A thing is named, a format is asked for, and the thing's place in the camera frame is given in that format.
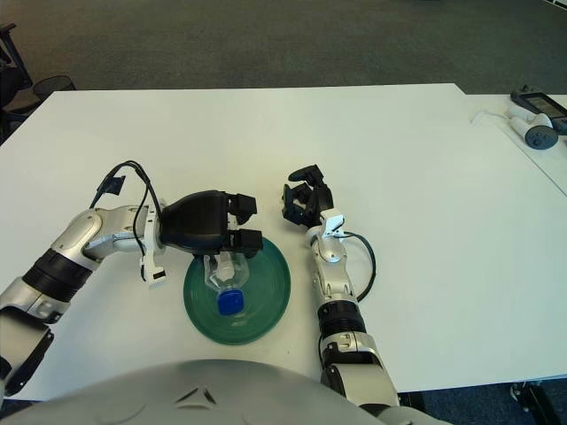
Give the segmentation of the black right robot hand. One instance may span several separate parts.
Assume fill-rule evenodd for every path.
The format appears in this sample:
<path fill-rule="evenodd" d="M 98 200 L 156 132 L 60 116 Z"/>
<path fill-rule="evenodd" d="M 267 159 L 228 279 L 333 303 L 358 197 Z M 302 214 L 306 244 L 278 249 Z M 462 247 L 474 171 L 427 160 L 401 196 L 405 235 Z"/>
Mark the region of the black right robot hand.
<path fill-rule="evenodd" d="M 332 193 L 323 181 L 323 174 L 318 165 L 300 168 L 289 174 L 290 182 L 299 185 L 283 186 L 283 217 L 300 226 L 313 228 L 322 224 L 321 212 L 334 207 Z"/>

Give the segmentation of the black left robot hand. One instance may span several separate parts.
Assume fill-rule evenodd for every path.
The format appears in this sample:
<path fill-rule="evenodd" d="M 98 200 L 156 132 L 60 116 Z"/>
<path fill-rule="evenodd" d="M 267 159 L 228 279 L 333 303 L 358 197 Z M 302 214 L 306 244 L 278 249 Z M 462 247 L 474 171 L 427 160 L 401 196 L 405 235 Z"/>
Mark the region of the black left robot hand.
<path fill-rule="evenodd" d="M 159 240 L 195 256 L 227 251 L 250 259 L 263 249 L 262 233 L 240 226 L 256 212 L 255 198 L 247 195 L 219 190 L 190 194 L 162 210 Z M 230 217 L 239 228 L 229 227 Z"/>

